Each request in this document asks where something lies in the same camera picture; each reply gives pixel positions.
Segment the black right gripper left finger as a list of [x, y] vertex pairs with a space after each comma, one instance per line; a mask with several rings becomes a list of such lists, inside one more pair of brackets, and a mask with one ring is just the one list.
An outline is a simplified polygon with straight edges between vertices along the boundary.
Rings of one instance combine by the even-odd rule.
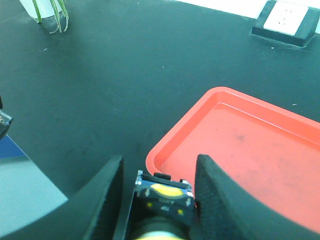
[[4, 240], [111, 240], [121, 209], [124, 160], [110, 158], [73, 197]]

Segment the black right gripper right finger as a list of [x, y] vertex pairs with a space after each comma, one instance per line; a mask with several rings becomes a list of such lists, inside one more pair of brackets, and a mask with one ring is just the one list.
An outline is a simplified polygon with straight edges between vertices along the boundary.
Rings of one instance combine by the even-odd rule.
[[197, 156], [195, 201], [206, 240], [318, 240], [235, 182], [209, 155]]

